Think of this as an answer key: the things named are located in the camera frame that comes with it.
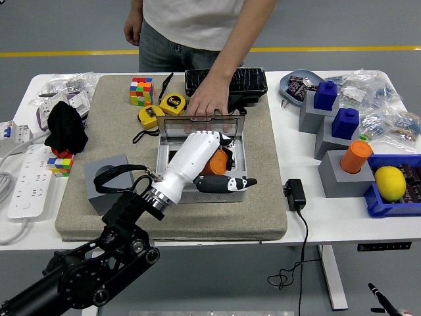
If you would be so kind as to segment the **person's left hand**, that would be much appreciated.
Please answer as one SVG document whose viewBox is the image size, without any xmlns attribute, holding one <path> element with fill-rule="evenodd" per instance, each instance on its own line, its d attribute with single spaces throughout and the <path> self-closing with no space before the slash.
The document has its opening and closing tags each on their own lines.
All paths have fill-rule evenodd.
<svg viewBox="0 0 421 316">
<path fill-rule="evenodd" d="M 228 115 L 229 80 L 205 78 L 192 95 L 187 106 L 187 115 L 210 117 L 216 113 Z"/>
</svg>

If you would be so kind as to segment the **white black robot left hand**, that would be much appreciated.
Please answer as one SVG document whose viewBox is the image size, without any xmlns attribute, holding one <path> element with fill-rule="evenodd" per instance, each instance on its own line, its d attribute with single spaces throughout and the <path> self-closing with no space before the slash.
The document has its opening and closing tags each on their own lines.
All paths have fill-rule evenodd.
<svg viewBox="0 0 421 316">
<path fill-rule="evenodd" d="M 219 131 L 191 133 L 172 158 L 159 159 L 160 179 L 147 193 L 159 209 L 179 203 L 240 202 L 257 184 L 247 176 L 241 143 Z"/>
</svg>

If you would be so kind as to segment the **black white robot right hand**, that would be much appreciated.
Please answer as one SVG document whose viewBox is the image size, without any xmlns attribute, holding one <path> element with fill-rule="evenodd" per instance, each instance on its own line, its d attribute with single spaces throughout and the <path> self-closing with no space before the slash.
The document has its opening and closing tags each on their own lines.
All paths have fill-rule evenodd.
<svg viewBox="0 0 421 316">
<path fill-rule="evenodd" d="M 397 309 L 393 304 L 375 287 L 372 283 L 368 283 L 370 291 L 377 297 L 381 307 L 371 307 L 372 313 L 387 313 L 394 316 L 412 316 L 412 313 L 406 309 Z"/>
</svg>

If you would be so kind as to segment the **person's right hand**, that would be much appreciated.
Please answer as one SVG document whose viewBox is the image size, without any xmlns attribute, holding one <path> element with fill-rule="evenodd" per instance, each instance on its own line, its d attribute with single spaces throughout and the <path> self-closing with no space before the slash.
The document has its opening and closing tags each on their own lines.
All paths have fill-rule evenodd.
<svg viewBox="0 0 421 316">
<path fill-rule="evenodd" d="M 123 27 L 125 40 L 129 44 L 133 46 L 139 45 L 141 26 L 142 16 L 137 13 L 129 14 Z"/>
</svg>

